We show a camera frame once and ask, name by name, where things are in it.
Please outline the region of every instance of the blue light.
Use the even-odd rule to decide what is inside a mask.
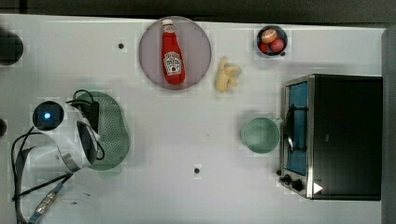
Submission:
[[[49,119],[50,118],[50,113],[45,113],[44,114],[44,119]]]

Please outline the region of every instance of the oven window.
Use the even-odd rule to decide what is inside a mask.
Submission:
[[[287,169],[300,175],[306,174],[306,127],[308,107],[308,83],[302,82],[290,86],[289,109],[294,110],[294,132],[293,132],[293,151],[288,151]]]

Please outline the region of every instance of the bottle cap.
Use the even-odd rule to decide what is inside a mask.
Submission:
[[[163,25],[171,25],[171,24],[173,24],[172,20],[169,20],[169,19],[163,20]]]

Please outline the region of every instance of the toaster oven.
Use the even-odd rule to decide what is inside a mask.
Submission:
[[[313,200],[381,199],[382,77],[285,83],[281,184]]]

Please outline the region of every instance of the ketchup label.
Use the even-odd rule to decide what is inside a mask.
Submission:
[[[178,53],[173,51],[165,53],[163,64],[166,68],[166,75],[172,76],[179,75],[181,73],[181,60]]]
[[[163,27],[163,31],[167,33],[173,33],[175,31],[175,27],[173,25],[165,25]]]

